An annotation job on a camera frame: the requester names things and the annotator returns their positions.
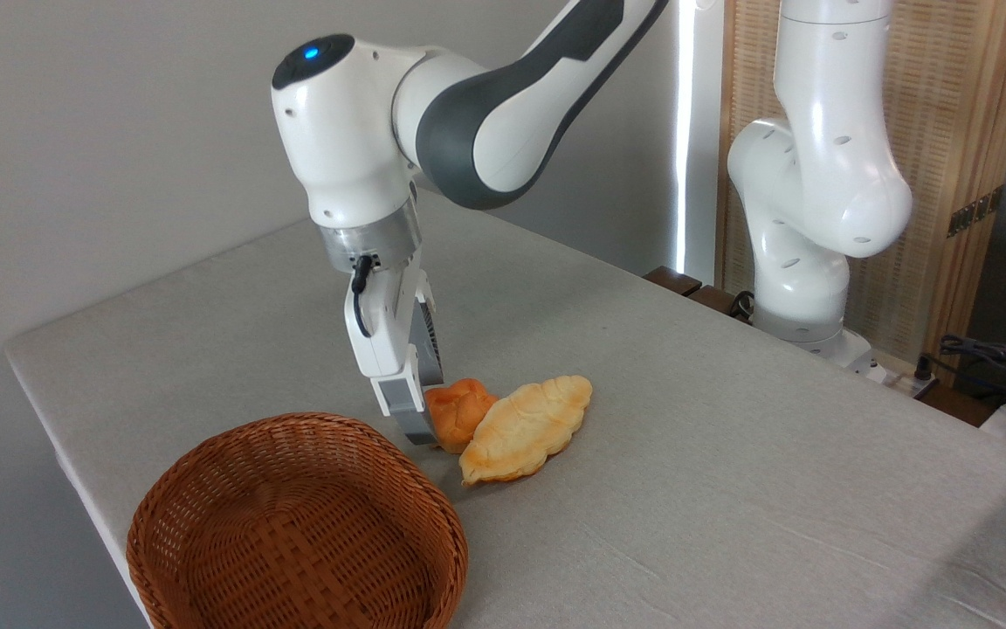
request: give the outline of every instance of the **white wall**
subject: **white wall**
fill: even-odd
[[[3,342],[304,217],[268,95],[297,43],[348,31],[494,66],[559,3],[0,1],[0,628],[142,624]],[[631,271],[670,262],[675,8],[501,214]]]

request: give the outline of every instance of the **black cable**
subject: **black cable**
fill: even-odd
[[[371,338],[367,326],[363,325],[363,313],[360,311],[360,294],[367,289],[367,277],[371,275],[371,267],[374,266],[374,259],[370,255],[361,255],[360,261],[355,263],[355,274],[352,275],[352,304],[355,309],[355,323],[360,327],[360,334],[363,338]]]
[[[1001,342],[979,341],[957,334],[947,334],[942,337],[940,346],[942,354],[971,355],[996,369],[1006,371],[1006,345]]]
[[[967,379],[967,380],[969,380],[969,381],[971,381],[973,383],[976,383],[976,385],[984,386],[984,387],[987,387],[987,388],[994,388],[995,390],[1001,390],[1004,394],[1006,394],[1006,386],[1002,385],[1002,383],[997,383],[997,382],[993,382],[993,381],[979,379],[977,377],[974,377],[973,374],[967,374],[967,373],[965,373],[965,371],[963,371],[962,369],[958,369],[958,367],[954,367],[952,365],[948,365],[948,363],[946,363],[946,362],[940,361],[938,358],[934,357],[933,354],[924,354],[924,355],[926,355],[926,357],[928,359],[930,359],[931,362],[934,362],[935,365],[938,365],[938,366],[942,367],[943,369],[946,369],[947,371],[950,371],[950,373],[952,373],[952,374],[961,375],[961,377],[963,377],[963,378],[965,378],[965,379]]]
[[[731,300],[731,306],[727,308],[729,317],[739,317],[742,315],[750,321],[751,311],[754,310],[756,294],[751,291],[739,291],[735,294],[735,299]]]

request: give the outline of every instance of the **metal bracket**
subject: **metal bracket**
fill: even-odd
[[[991,214],[991,212],[998,210],[1002,196],[1003,185],[1001,184],[1001,186],[990,191],[987,195],[983,195],[981,198],[962,207],[962,209],[955,211],[950,216],[950,230],[946,232],[946,238],[953,239],[954,235],[973,226],[974,222],[980,222],[987,215]]]

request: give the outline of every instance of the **wooden block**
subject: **wooden block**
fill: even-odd
[[[647,282],[658,284],[660,287],[676,292],[682,297],[688,297],[694,291],[701,288],[701,280],[695,280],[688,275],[681,275],[673,268],[659,267],[650,274],[643,275]]]
[[[953,415],[972,427],[981,427],[996,411],[979,400],[946,386],[935,386],[919,400],[927,407]]]
[[[702,287],[700,290],[694,292],[693,295],[690,295],[690,299],[724,315],[727,315],[727,312],[731,309],[731,302],[735,300],[733,295],[728,295],[726,292],[714,287]]]

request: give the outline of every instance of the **bread roll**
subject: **bread roll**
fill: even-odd
[[[526,383],[495,403],[460,456],[464,485],[535,473],[569,445],[593,398],[583,375]]]

